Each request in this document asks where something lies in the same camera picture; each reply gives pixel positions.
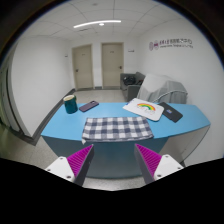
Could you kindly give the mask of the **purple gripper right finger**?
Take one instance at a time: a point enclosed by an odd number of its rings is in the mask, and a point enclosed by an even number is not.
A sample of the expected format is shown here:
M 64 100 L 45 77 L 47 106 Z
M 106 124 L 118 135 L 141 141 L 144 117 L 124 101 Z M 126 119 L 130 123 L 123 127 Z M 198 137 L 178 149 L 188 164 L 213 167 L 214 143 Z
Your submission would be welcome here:
M 135 145 L 134 155 L 146 184 L 183 169 L 170 155 L 160 155 L 139 144 Z

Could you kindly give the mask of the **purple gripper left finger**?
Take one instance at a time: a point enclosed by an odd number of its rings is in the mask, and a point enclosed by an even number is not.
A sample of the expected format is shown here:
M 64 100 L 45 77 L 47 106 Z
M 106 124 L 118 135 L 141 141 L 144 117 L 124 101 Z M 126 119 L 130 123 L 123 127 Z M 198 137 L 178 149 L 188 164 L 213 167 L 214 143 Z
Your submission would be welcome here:
M 89 145 L 69 157 L 58 157 L 46 171 L 82 186 L 94 156 L 94 145 Z

